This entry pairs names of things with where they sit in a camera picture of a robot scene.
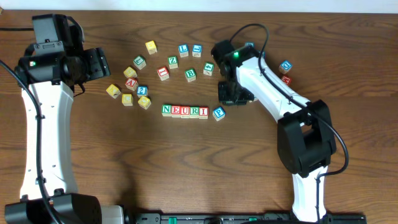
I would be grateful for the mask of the blue P block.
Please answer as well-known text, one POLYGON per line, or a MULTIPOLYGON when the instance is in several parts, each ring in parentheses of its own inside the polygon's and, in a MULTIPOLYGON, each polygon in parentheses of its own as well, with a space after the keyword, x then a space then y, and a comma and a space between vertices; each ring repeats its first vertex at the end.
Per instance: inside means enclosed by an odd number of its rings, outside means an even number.
POLYGON ((221 119, 223 119, 225 117, 225 115, 226 115, 226 113, 221 106, 219 106, 213 110, 213 117, 216 121, 220 121, 221 119))

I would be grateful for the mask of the red I block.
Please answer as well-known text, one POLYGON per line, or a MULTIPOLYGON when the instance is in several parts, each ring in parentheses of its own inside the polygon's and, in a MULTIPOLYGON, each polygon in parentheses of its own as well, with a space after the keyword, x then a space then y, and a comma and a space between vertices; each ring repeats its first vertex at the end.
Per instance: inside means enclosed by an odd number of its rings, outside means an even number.
POLYGON ((208 119, 209 108, 208 107, 199 107, 199 118, 200 119, 208 119))

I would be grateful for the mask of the green R block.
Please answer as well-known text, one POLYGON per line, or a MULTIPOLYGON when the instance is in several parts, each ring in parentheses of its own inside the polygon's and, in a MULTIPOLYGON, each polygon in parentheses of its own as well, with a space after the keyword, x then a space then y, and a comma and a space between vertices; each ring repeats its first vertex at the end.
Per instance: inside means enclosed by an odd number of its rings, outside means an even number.
POLYGON ((190 107, 190 118, 199 118, 200 108, 197 106, 190 107))

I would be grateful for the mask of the red U block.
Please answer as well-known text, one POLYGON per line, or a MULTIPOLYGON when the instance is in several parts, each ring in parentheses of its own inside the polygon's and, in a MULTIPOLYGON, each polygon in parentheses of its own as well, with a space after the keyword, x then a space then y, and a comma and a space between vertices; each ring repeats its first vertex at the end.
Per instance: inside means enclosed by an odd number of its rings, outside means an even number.
POLYGON ((181 106, 180 107, 180 117, 181 118, 189 118, 190 117, 190 107, 189 106, 181 106))

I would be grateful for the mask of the red E block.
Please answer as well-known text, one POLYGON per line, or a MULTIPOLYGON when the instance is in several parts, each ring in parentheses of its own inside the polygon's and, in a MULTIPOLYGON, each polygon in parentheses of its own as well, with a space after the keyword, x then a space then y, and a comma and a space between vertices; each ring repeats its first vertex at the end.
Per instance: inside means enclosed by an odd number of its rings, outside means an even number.
POLYGON ((172 105, 171 107, 171 115, 173 118, 179 118, 181 116, 180 114, 181 106, 179 105, 172 105))

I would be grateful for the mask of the green N block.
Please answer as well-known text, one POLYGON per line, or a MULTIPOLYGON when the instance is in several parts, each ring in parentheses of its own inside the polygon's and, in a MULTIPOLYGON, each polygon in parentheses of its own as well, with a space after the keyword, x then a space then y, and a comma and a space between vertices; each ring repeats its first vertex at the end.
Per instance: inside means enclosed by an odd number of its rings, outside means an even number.
POLYGON ((172 115, 172 106, 162 105, 162 116, 171 116, 171 115, 172 115))

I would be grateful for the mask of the red I block sideways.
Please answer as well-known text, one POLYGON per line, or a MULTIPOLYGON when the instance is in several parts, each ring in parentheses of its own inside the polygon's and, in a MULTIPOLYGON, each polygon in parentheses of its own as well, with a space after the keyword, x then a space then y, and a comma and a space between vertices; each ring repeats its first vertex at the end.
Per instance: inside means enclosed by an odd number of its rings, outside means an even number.
POLYGON ((157 74, 161 81, 167 80, 170 77, 167 67, 161 67, 157 69, 157 74))

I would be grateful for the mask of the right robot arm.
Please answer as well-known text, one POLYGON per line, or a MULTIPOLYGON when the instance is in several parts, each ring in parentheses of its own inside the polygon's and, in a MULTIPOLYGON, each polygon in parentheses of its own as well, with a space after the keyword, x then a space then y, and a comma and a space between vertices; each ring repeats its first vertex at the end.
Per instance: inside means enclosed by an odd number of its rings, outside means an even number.
POLYGON ((216 44, 211 55, 221 75, 218 98, 224 105, 245 105, 258 99, 277 123, 277 152, 292 174, 296 219, 316 222, 326 214, 323 181, 336 151, 327 105, 294 92, 251 46, 235 49, 228 41, 216 44))

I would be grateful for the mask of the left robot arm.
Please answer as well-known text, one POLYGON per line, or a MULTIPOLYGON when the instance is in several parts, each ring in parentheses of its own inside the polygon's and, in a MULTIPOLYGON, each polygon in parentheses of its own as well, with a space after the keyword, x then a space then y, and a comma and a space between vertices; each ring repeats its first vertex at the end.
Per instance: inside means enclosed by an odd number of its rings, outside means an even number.
POLYGON ((37 50, 20 58, 11 73, 22 88, 27 160, 20 200, 5 206, 6 222, 126 223, 122 206, 79 194, 72 171, 74 86, 110 74, 103 50, 37 50))

